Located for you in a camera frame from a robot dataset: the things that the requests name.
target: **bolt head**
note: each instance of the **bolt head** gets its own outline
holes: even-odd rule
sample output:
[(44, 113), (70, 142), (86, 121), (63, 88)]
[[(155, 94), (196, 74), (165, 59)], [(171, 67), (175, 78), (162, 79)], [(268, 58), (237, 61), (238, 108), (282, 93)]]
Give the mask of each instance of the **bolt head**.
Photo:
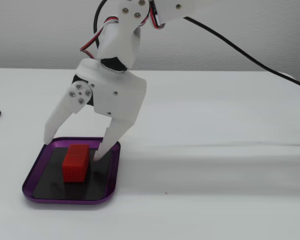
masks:
[(143, 5), (145, 5), (145, 4), (146, 4), (146, 1), (145, 1), (145, 0), (140, 0), (140, 1), (139, 1), (139, 5), (143, 6)]

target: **white tabletop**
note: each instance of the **white tabletop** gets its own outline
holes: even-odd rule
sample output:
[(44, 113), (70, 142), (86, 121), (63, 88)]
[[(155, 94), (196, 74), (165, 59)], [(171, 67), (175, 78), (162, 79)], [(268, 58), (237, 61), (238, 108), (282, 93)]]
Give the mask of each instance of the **white tabletop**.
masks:
[[(74, 72), (0, 69), (0, 240), (300, 240), (300, 87), (266, 72), (136, 71), (147, 96), (113, 198), (26, 200)], [(86, 106), (57, 137), (101, 137), (109, 120)]]

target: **red block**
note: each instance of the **red block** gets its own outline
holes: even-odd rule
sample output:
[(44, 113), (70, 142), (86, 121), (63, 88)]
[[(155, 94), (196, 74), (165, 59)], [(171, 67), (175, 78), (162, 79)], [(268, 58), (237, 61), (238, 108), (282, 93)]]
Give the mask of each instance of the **red block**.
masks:
[(71, 144), (62, 164), (65, 183), (84, 183), (89, 165), (89, 145)]

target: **purple tray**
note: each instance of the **purple tray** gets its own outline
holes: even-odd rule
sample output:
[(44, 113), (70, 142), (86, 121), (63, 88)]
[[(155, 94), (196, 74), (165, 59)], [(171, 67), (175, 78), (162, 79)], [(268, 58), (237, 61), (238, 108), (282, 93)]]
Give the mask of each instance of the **purple tray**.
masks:
[(84, 204), (84, 205), (95, 205), (101, 204), (109, 200), (116, 188), (117, 182), (117, 173), (120, 157), (120, 143), (117, 142), (112, 147), (111, 162), (109, 167), (109, 173), (107, 177), (106, 190), (104, 197), (100, 200), (91, 201), (91, 200), (64, 200), (64, 199), (38, 199), (33, 197), (33, 193), (36, 189), (36, 186), (43, 174), (47, 163), (49, 162), (53, 151), (55, 148), (68, 148), (70, 144), (89, 144), (91, 149), (97, 149), (99, 144), (102, 142), (102, 137), (60, 137), (55, 138), (49, 145), (44, 145), (42, 150), (39, 153), (32, 169), (30, 170), (27, 178), (25, 179), (22, 192), (24, 196), (33, 202), (36, 203), (45, 203), (45, 204)]

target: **white wall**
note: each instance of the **white wall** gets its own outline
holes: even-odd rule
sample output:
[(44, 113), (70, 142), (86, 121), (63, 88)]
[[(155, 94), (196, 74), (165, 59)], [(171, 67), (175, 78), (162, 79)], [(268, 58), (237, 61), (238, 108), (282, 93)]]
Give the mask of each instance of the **white wall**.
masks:
[[(0, 0), (0, 68), (74, 69), (100, 0)], [(101, 15), (116, 12), (108, 0)], [(300, 0), (224, 0), (192, 17), (258, 60), (300, 79)], [(138, 70), (259, 70), (225, 43), (179, 19), (143, 27)]]

